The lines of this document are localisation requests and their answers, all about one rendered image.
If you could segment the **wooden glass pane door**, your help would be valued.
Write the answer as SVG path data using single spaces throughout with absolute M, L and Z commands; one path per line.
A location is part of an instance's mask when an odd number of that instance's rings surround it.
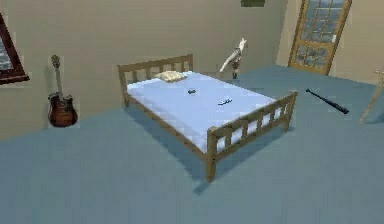
M 352 0 L 302 0 L 288 66 L 328 75 Z

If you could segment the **black baseball bat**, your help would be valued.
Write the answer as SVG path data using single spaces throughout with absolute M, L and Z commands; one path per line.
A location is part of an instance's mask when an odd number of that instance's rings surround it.
M 340 111 L 341 113 L 343 113 L 343 114 L 348 114 L 349 113 L 349 110 L 347 108 L 344 108 L 341 105 L 339 105 L 339 104 L 337 104 L 337 103 L 335 103 L 333 101 L 330 101 L 327 98 L 324 98 L 324 97 L 322 97 L 322 96 L 312 92 L 310 89 L 306 89 L 305 91 L 310 93 L 310 94 L 312 94 L 313 96 L 316 96 L 317 98 L 321 99 L 322 101 L 324 101 L 325 103 L 327 103 L 331 107 L 335 108 L 336 110 Z

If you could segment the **green framed picture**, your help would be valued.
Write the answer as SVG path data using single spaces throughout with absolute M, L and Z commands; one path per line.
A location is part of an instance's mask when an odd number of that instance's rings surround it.
M 266 0 L 241 0 L 241 7 L 264 7 Z

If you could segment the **brown sunburst guitar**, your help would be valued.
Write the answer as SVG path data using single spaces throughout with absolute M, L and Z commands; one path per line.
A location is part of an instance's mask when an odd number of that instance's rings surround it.
M 51 62 L 55 72 L 57 91 L 48 96 L 50 103 L 48 120 L 53 127 L 57 128 L 73 126 L 78 121 L 78 113 L 74 108 L 73 97 L 63 94 L 60 75 L 60 57 L 53 55 Z

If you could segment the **beige pillow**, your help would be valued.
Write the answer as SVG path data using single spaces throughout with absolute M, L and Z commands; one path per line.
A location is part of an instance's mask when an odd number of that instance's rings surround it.
M 178 82 L 186 78 L 181 72 L 178 71 L 164 71 L 155 75 L 155 78 L 159 78 L 167 83 Z

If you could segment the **pale wooden furniture leg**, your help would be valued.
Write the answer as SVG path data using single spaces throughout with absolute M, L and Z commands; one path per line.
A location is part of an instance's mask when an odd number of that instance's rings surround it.
M 381 91 L 384 89 L 384 67 L 382 67 L 381 69 L 376 69 L 375 73 L 378 75 L 378 82 L 366 109 L 364 110 L 362 116 L 359 119 L 359 125 L 363 124 L 365 118 L 367 117 L 370 110 L 373 108 L 376 100 L 380 96 Z

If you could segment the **wooden bed with blue sheet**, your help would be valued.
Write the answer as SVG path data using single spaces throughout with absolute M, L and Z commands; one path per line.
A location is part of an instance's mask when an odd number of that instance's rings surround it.
M 193 71 L 191 54 L 119 65 L 123 102 L 137 105 L 205 162 L 212 181 L 217 163 L 240 147 L 281 126 L 287 130 L 296 91 L 274 99 Z M 167 83 L 155 75 L 178 71 L 186 78 Z M 188 94 L 190 89 L 195 94 Z M 219 106 L 225 99 L 232 102 Z

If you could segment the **dark framed window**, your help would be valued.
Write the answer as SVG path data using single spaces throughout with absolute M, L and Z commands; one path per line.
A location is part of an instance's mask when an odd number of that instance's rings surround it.
M 0 85 L 28 81 L 5 20 L 0 13 Z

